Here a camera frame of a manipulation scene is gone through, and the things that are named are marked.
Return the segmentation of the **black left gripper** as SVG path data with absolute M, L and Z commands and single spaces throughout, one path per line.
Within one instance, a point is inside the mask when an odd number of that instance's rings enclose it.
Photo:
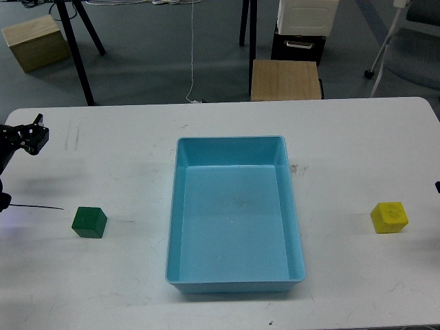
M 30 155 L 38 155 L 48 140 L 49 129 L 44 126 L 41 113 L 31 124 L 16 127 L 1 125 L 1 173 L 15 151 L 23 149 Z

